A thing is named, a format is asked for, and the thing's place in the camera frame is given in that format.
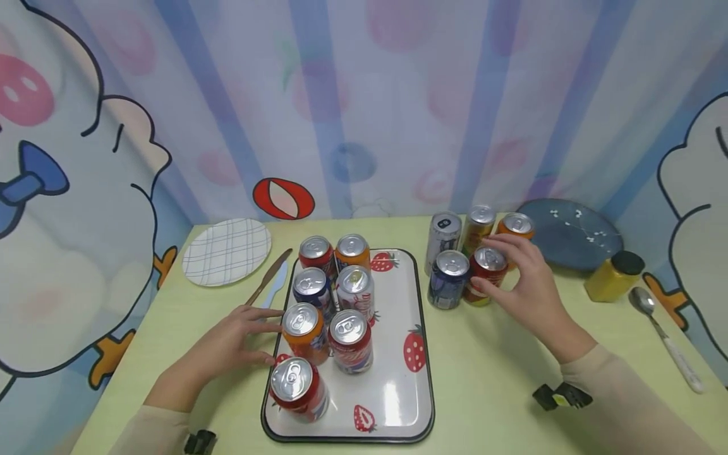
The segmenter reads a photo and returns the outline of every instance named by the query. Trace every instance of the butter knife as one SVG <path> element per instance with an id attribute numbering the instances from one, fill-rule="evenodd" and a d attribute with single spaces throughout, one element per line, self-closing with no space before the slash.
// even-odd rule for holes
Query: butter knife
<path id="1" fill-rule="evenodd" d="M 293 251 L 293 248 L 288 248 L 286 251 L 283 252 L 282 255 L 278 259 L 275 260 L 273 265 L 271 265 L 271 268 L 268 269 L 265 276 L 263 277 L 263 281 L 261 281 L 261 285 L 258 286 L 258 289 L 253 293 L 252 296 L 248 299 L 247 302 L 245 302 L 246 305 L 252 305 L 254 301 L 258 298 L 258 296 L 261 295 L 261 292 L 263 292 L 263 289 L 268 285 L 270 280 L 273 280 L 273 277 L 275 277 L 275 274 L 278 272 L 278 269 L 280 269 L 280 266 L 285 262 L 286 259 L 288 259 L 288 256 Z"/>

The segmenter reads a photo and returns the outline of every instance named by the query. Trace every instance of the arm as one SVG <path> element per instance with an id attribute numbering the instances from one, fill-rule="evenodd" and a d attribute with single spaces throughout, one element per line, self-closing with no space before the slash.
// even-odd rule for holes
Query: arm
<path id="1" fill-rule="evenodd" d="M 159 375 L 144 405 L 129 421 L 111 455 L 181 454 L 189 435 L 189 413 L 214 378 L 247 363 L 275 364 L 268 353 L 245 349 L 251 333 L 280 332 L 280 324 L 260 323 L 282 311 L 239 306 L 177 362 Z"/>
<path id="2" fill-rule="evenodd" d="M 536 246 L 508 234 L 483 244 L 514 261 L 521 278 L 510 292 L 478 277 L 473 285 L 546 346 L 561 364 L 565 382 L 592 396 L 592 404 L 579 412 L 605 446 L 617 454 L 713 453 L 623 359 L 598 345 L 569 316 Z"/>

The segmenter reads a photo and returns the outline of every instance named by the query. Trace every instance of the spoon handle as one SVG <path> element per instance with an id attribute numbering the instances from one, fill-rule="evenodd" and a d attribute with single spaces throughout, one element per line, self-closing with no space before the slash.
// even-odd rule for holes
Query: spoon handle
<path id="1" fill-rule="evenodd" d="M 680 373 L 682 373 L 685 381 L 687 381 L 687 384 L 690 386 L 692 391 L 695 393 L 703 393 L 705 391 L 705 388 L 703 387 L 703 382 L 700 380 L 700 377 L 697 375 L 697 373 L 693 371 L 692 367 L 685 359 L 685 356 L 683 356 L 682 352 L 680 352 L 680 349 L 678 349 L 678 347 L 669 337 L 663 338 L 662 342 L 665 344 L 665 347 L 668 348 L 670 357 L 675 360 L 675 365 L 678 366 Z"/>

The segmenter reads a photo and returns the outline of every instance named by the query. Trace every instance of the black clip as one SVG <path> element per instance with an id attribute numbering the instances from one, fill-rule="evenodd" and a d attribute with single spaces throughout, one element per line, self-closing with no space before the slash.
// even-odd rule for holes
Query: black clip
<path id="1" fill-rule="evenodd" d="M 576 409 L 589 406 L 594 399 L 583 390 L 562 382 L 556 390 L 543 384 L 531 395 L 546 411 L 553 411 L 559 406 L 571 406 Z"/>
<path id="2" fill-rule="evenodd" d="M 187 444 L 184 446 L 184 453 L 191 455 L 210 455 L 215 445 L 217 435 L 211 431 L 200 430 L 196 435 L 190 435 L 187 438 Z"/>

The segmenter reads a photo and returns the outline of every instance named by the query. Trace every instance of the blue plate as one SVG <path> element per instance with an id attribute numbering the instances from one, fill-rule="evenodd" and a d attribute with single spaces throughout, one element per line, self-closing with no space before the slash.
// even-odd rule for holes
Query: blue plate
<path id="1" fill-rule="evenodd" d="M 531 241 L 549 264 L 592 271 L 624 246 L 612 223 L 577 202 L 534 199 L 518 212 L 534 221 L 536 234 Z"/>

